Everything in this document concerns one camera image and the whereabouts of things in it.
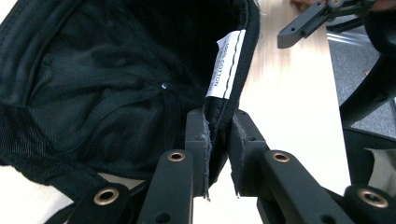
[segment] hand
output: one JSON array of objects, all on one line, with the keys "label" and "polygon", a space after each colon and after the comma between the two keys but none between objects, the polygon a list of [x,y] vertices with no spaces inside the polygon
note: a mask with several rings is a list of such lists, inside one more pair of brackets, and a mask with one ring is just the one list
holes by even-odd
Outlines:
[{"label": "hand", "polygon": [[[306,10],[309,6],[314,4],[316,0],[290,0],[300,11]],[[376,0],[372,11],[384,11],[384,10],[396,10],[396,0]]]}]

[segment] white table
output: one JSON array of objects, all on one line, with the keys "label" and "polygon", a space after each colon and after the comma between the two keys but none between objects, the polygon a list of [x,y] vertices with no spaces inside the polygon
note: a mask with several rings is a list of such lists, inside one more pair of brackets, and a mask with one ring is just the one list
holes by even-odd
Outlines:
[{"label": "white table", "polygon": [[[0,21],[15,3],[0,3]],[[296,12],[288,0],[260,0],[262,31],[242,94],[246,110],[271,149],[296,156],[323,187],[340,194],[350,184],[325,29],[291,49],[277,49],[277,33]],[[194,223],[261,223],[255,198],[237,199],[226,165],[210,190],[194,199]],[[42,223],[71,203],[52,187],[0,167],[0,223]]]}]

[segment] care label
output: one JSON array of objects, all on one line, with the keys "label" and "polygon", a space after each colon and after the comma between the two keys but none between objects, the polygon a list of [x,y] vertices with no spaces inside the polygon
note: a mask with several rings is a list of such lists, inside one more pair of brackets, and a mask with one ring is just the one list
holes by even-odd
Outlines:
[{"label": "care label", "polygon": [[218,41],[219,53],[206,97],[230,99],[245,32],[246,30],[233,31]]}]

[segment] metal rivet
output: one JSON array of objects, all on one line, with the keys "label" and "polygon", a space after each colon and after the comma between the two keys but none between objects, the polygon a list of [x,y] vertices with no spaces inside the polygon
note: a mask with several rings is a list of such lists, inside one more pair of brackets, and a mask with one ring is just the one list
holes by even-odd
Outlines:
[{"label": "metal rivet", "polygon": [[180,152],[174,152],[169,154],[168,160],[169,161],[183,161],[186,158],[186,155]]},{"label": "metal rivet", "polygon": [[101,189],[96,193],[93,201],[97,205],[108,205],[114,203],[120,196],[120,192],[115,188]]},{"label": "metal rivet", "polygon": [[277,152],[273,154],[273,159],[280,162],[288,162],[290,161],[290,157],[286,154]]},{"label": "metal rivet", "polygon": [[358,195],[362,201],[378,208],[386,208],[389,206],[388,201],[381,195],[368,189],[360,189]]}]

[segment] screw hole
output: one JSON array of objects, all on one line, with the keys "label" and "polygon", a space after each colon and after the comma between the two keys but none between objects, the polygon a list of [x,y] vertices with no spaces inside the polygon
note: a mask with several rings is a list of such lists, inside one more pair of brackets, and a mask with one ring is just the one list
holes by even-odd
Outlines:
[{"label": "screw hole", "polygon": [[96,193],[93,201],[97,205],[108,205],[114,203],[120,196],[120,192],[115,188],[101,189]]},{"label": "screw hole", "polygon": [[384,197],[371,190],[361,189],[359,190],[358,195],[365,203],[368,203],[371,206],[378,208],[386,208],[389,206],[388,201]]},{"label": "screw hole", "polygon": [[168,223],[171,220],[171,216],[168,213],[160,213],[156,218],[155,221],[157,223]]},{"label": "screw hole", "polygon": [[328,216],[328,215],[321,216],[320,220],[321,220],[322,223],[325,223],[325,224],[336,224],[337,223],[334,220],[334,218],[332,218],[331,216]]},{"label": "screw hole", "polygon": [[276,161],[280,161],[280,162],[288,162],[288,161],[290,161],[290,157],[289,156],[287,156],[286,154],[283,154],[283,153],[279,153],[279,152],[277,152],[277,153],[275,153],[273,155],[273,159],[276,160]]},{"label": "screw hole", "polygon": [[186,156],[183,153],[179,153],[179,152],[171,153],[168,156],[169,161],[183,161],[185,158]]}]

